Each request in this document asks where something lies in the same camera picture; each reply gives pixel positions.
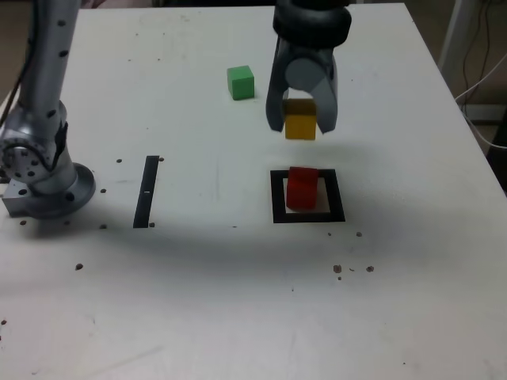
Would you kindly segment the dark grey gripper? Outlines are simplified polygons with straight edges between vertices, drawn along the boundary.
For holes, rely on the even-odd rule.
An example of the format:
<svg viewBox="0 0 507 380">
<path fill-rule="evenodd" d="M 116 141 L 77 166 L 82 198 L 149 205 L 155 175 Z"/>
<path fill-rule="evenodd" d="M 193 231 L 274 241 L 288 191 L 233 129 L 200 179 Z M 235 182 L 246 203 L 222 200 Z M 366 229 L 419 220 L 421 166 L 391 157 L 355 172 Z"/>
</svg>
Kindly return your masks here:
<svg viewBox="0 0 507 380">
<path fill-rule="evenodd" d="M 288 88 L 312 96 L 321 133 L 335 129 L 337 75 L 333 48 L 314 49 L 277 39 L 265 103 L 266 118 L 273 131 L 283 131 Z"/>
</svg>

